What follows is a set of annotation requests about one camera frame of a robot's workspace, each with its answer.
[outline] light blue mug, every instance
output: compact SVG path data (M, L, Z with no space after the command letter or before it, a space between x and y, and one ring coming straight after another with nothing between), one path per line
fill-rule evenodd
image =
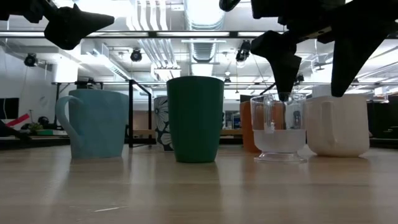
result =
M70 137L72 158L121 156L129 97L106 90L72 90L55 105L55 114ZM69 102L69 121L65 105Z

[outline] clear glass cup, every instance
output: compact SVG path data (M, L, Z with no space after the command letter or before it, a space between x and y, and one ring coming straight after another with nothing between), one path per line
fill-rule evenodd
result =
M297 154L305 145L305 99L300 93L271 93L250 100L254 143L262 151L255 160L306 161Z

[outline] dark green cup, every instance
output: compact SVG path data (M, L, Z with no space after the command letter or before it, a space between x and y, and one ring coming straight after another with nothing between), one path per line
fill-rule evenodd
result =
M169 125L177 162L213 162L220 141L224 82L186 76L167 82Z

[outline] table surface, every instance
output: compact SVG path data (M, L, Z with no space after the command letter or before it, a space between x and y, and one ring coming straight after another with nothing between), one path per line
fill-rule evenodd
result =
M397 223L398 152L300 151L305 164L256 163L223 146L215 163L176 163L147 146L71 161L68 146L0 151L1 223Z

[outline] white mug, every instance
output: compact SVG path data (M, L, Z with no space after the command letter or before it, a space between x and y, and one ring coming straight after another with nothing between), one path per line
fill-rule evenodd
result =
M369 149L364 96L311 98L305 111L308 146L319 156L356 157Z

